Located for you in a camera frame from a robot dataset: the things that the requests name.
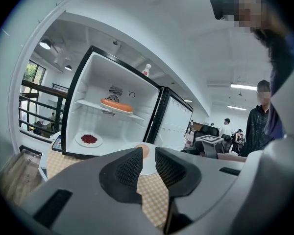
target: window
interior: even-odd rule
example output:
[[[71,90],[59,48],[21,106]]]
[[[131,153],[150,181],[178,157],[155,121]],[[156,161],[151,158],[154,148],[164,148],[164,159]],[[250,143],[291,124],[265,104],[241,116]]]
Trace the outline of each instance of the window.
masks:
[[[26,71],[24,73],[23,76],[23,80],[35,83],[35,84],[41,84],[44,78],[44,74],[45,74],[46,69],[39,66],[38,64],[34,63],[33,61],[29,60],[27,67],[26,67]],[[25,87],[25,86],[21,86],[21,93],[38,93],[37,90],[34,90],[32,88],[29,87]],[[30,97],[32,100],[37,100],[37,98],[34,97]],[[20,108],[30,111],[30,112],[34,112],[37,113],[37,104],[34,104],[32,102],[29,101],[21,101]],[[23,121],[28,121],[31,124],[34,124],[36,122],[36,117],[33,115],[27,115],[26,112],[23,111],[19,111],[19,118]],[[22,127],[23,129],[27,129],[29,130],[29,126],[25,125],[25,124],[20,124],[20,127]]]
[[[35,84],[41,84],[44,78],[46,69],[29,60],[23,80],[33,82]],[[23,93],[37,93],[36,90],[31,90],[29,87],[21,88]]]

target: white ceiling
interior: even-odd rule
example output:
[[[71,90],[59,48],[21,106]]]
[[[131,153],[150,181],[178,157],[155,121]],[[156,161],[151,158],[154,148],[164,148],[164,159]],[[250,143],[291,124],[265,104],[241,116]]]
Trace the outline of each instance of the white ceiling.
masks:
[[[146,0],[149,4],[168,14],[180,29],[185,42],[198,55],[198,67],[203,68],[210,96],[214,105],[233,105],[250,110],[257,104],[255,91],[231,89],[231,83],[256,85],[260,80],[269,80],[271,65],[267,50],[248,30],[238,28],[233,22],[217,21],[210,0]],[[63,65],[70,63],[75,71],[90,45],[95,45],[142,71],[150,63],[150,78],[160,85],[169,86],[184,99],[185,91],[151,60],[139,52],[96,29],[84,25],[56,20],[45,33],[58,50],[65,50]],[[53,63],[55,56],[37,46],[39,55]]]

